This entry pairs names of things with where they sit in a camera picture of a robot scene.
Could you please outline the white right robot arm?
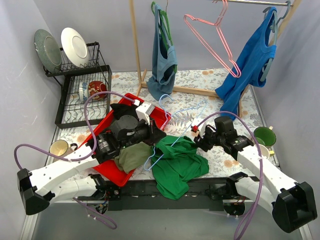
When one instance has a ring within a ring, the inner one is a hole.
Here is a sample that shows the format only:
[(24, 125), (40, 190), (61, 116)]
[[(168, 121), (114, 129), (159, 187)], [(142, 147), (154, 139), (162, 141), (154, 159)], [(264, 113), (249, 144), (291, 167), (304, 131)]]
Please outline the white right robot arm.
[(194, 121), (191, 130), (198, 135), (196, 146), (207, 152), (215, 146), (249, 169), (257, 178), (254, 181), (244, 172), (229, 176), (222, 192), (232, 199), (240, 196), (255, 200), (267, 210), (275, 223), (286, 233), (308, 224), (318, 217), (313, 188), (307, 182), (297, 182), (285, 175), (246, 136), (239, 135), (228, 116), (214, 120), (215, 127), (204, 126), (204, 120)]

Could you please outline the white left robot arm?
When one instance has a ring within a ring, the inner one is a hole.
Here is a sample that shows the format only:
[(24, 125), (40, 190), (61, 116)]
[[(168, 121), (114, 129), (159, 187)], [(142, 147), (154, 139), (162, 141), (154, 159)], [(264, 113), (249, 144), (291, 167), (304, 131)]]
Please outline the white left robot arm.
[(165, 136), (154, 119), (138, 120), (132, 115), (123, 115), (101, 133), (93, 135), (84, 146), (58, 161), (32, 171), (20, 167), (17, 185), (25, 213), (35, 215), (54, 202), (76, 197), (103, 199), (107, 189), (99, 174), (83, 180), (68, 179), (115, 158), (124, 148), (140, 142), (152, 146)]

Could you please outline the green tank top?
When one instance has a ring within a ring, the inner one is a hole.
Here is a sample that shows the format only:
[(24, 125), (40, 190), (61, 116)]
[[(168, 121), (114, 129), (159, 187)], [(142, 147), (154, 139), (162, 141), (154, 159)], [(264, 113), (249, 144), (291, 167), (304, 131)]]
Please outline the green tank top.
[(190, 180), (209, 173), (208, 160), (197, 154), (197, 148), (187, 136), (168, 135), (155, 145), (151, 170), (165, 198), (178, 200), (189, 191)]

